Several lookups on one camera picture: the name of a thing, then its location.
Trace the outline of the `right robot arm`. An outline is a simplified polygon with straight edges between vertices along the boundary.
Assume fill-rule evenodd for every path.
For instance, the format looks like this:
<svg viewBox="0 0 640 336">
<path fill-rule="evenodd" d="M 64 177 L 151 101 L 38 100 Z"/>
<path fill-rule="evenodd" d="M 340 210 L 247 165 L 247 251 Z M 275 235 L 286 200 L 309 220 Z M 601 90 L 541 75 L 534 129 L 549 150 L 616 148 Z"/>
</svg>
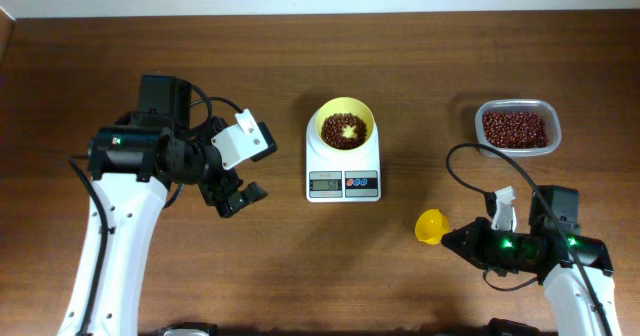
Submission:
<svg viewBox="0 0 640 336">
<path fill-rule="evenodd" d="M 544 288 L 560 335 L 619 335 L 614 268 L 605 243 L 581 234 L 579 192 L 541 186 L 530 231 L 516 231 L 511 186 L 485 198 L 489 216 L 442 236 L 441 243 L 485 274 L 531 273 Z"/>
</svg>

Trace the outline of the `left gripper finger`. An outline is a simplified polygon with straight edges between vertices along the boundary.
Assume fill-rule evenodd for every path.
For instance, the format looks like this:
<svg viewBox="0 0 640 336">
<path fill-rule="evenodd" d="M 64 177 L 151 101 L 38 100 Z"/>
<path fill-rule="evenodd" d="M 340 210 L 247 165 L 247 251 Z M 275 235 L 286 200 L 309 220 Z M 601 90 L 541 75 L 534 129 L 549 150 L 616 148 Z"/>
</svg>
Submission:
<svg viewBox="0 0 640 336">
<path fill-rule="evenodd" d="M 251 182 L 245 189 L 239 191 L 246 197 L 247 206 L 263 200 L 268 196 L 268 192 L 256 182 Z"/>
<path fill-rule="evenodd" d="M 238 189 L 219 189 L 215 193 L 215 208 L 221 218 L 231 218 L 246 206 L 246 197 Z"/>
</svg>

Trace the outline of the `yellow measuring scoop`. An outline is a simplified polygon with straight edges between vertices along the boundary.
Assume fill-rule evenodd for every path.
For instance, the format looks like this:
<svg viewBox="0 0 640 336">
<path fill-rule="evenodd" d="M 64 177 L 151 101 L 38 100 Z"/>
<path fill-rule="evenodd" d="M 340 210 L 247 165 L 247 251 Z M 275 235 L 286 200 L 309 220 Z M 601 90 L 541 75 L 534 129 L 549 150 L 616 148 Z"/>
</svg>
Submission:
<svg viewBox="0 0 640 336">
<path fill-rule="evenodd" d="M 451 231 L 449 219 L 439 209 L 423 212 L 415 224 L 415 236 L 423 243 L 437 245 Z"/>
</svg>

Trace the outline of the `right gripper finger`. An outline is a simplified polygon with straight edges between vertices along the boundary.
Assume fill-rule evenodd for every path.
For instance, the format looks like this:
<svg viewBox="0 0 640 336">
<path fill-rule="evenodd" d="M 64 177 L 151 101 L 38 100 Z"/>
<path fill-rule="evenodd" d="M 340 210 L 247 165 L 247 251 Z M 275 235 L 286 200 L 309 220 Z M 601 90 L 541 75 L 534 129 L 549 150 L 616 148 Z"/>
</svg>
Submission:
<svg viewBox="0 0 640 336">
<path fill-rule="evenodd" d="M 465 244 L 469 238 L 474 238 L 478 232 L 480 224 L 473 221 L 459 229 L 452 230 L 442 236 L 442 244 Z"/>
<path fill-rule="evenodd" d="M 441 244 L 468 262 L 469 248 L 467 246 L 465 236 L 444 235 L 442 237 Z"/>
</svg>

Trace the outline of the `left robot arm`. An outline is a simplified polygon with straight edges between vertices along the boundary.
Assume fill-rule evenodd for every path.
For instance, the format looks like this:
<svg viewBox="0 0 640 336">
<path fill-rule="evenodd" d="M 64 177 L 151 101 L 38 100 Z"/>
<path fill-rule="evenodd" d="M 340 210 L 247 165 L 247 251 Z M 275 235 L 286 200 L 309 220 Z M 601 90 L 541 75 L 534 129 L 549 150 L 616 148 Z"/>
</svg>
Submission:
<svg viewBox="0 0 640 336">
<path fill-rule="evenodd" d="M 91 140 L 85 170 L 88 226 L 62 335 L 135 335 L 146 261 L 157 220 L 186 185 L 230 218 L 266 197 L 235 168 L 274 153 L 267 125 L 236 108 L 233 125 L 207 114 L 193 126 L 191 110 L 214 98 L 174 76 L 145 75 L 138 106 Z"/>
</svg>

